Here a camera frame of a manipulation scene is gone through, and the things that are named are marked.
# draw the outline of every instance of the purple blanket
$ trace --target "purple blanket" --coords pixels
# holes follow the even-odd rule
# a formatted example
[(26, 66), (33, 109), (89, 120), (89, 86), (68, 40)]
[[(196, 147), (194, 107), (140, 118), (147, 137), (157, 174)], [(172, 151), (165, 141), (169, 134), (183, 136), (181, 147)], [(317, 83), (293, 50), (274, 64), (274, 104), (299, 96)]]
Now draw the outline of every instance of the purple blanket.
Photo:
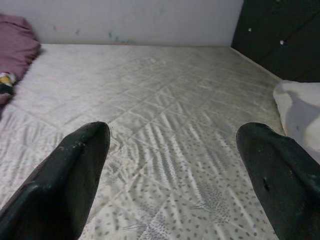
[(19, 16), (0, 13), (0, 73), (10, 73), (15, 80), (0, 79), (0, 105), (12, 96), (12, 82), (20, 81), (37, 57), (40, 43), (31, 26)]

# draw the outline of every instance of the bed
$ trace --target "bed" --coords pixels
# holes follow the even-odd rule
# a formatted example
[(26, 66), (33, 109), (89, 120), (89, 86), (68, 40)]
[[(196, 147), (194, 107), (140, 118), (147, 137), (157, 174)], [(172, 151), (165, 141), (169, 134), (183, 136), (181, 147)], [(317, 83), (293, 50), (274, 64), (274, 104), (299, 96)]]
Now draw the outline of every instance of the bed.
[(0, 207), (64, 136), (108, 123), (91, 239), (276, 240), (236, 147), (283, 133), (279, 79), (229, 47), (43, 44), (0, 121)]

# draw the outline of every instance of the mattress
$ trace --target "mattress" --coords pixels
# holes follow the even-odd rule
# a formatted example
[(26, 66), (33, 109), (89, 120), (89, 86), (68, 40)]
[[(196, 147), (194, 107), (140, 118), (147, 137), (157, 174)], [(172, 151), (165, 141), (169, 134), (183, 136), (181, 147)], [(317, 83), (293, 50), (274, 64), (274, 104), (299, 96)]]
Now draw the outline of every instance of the mattress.
[(238, 153), (247, 122), (282, 133), (278, 79), (229, 47), (43, 44), (0, 121), (0, 207), (64, 136), (111, 146), (92, 239), (277, 239)]

